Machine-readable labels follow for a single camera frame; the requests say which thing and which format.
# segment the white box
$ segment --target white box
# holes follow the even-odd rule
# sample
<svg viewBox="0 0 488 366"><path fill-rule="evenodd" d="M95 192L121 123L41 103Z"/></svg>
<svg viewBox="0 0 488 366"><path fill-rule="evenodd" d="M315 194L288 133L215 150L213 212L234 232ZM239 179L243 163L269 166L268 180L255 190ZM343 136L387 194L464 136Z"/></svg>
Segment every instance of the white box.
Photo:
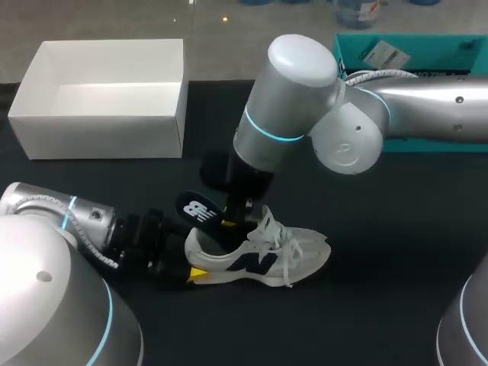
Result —
<svg viewBox="0 0 488 366"><path fill-rule="evenodd" d="M29 159L179 158L183 40L43 42L8 119Z"/></svg>

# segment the new balance sneaker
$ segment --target new balance sneaker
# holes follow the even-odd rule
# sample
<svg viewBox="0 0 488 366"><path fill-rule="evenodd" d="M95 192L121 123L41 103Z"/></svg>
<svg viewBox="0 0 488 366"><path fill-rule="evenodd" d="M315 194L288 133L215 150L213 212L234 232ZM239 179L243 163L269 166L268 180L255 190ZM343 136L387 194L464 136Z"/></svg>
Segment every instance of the new balance sneaker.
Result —
<svg viewBox="0 0 488 366"><path fill-rule="evenodd" d="M291 287L327 262L330 246L317 231L283 226L264 206L258 227L234 252L223 252L215 240L194 228L186 239L185 254L192 266L208 272L195 284L251 278L272 287Z"/></svg>

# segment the cable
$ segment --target cable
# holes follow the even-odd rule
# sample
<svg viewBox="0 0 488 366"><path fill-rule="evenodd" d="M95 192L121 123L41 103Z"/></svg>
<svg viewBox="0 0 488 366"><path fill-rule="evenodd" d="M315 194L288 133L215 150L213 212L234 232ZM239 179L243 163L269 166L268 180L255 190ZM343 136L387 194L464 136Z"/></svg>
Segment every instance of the cable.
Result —
<svg viewBox="0 0 488 366"><path fill-rule="evenodd" d="M385 78L391 76L399 76L402 78L416 78L417 75L412 74L411 72L403 71L403 70L377 70L377 71L357 71L351 74L349 77L353 76L354 74L360 74L352 79L349 79L345 82L346 85L354 86L357 84L361 84L362 82L367 82L369 80L378 79L378 78Z"/></svg>
<svg viewBox="0 0 488 366"><path fill-rule="evenodd" d="M85 244L86 248L89 250L91 254L93 254L96 259L98 259L100 262L108 265L109 267L113 269L117 269L119 267L119 264L114 262L113 260L105 257L103 254L101 254L98 249L90 242L88 237L85 235L85 232L83 231L82 226L80 225L78 219L76 219L75 214L73 211L71 211L62 201L58 200L57 198L47 196L45 194L36 194L34 196L29 196L22 198L20 201L18 201L15 205L13 205L10 210L8 210L7 215L12 215L17 212L17 210L23 205L26 204L27 202L31 201L47 201L50 202L51 204L56 205L59 207L61 210L64 211L64 214L68 217L68 220L71 221L73 226L76 229L76 232L78 233L79 238Z"/></svg>

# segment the bottle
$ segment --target bottle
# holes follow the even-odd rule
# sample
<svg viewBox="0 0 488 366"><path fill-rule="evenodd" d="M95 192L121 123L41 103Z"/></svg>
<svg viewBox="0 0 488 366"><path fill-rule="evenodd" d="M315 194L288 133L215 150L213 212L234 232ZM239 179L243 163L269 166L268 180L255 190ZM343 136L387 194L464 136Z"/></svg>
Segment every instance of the bottle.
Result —
<svg viewBox="0 0 488 366"><path fill-rule="evenodd" d="M373 27L380 15L380 0L334 0L335 18L351 29Z"/></svg>
<svg viewBox="0 0 488 366"><path fill-rule="evenodd" d="M435 5L441 2L441 0L410 0L415 5Z"/></svg>

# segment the floor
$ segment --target floor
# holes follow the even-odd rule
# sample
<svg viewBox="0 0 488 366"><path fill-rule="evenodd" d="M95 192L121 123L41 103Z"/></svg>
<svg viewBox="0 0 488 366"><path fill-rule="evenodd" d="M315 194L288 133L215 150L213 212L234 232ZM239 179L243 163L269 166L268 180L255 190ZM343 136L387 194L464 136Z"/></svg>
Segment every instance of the floor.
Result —
<svg viewBox="0 0 488 366"><path fill-rule="evenodd" d="M373 32L488 33L487 0L431 7L390 0ZM327 0L307 5L237 0L0 0L0 82L21 81L44 40L183 38L192 80L253 79L272 40L285 33L331 47Z"/></svg>

